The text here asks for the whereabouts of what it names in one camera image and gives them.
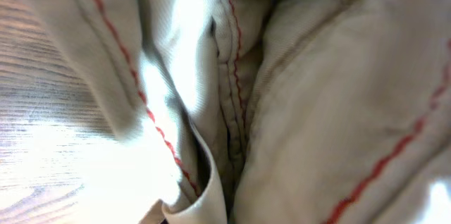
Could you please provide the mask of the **beige cotton shorts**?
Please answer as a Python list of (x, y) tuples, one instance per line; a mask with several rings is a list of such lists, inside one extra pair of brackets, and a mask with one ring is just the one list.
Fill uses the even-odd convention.
[(117, 147), (55, 223), (449, 223), (450, 0), (25, 0)]

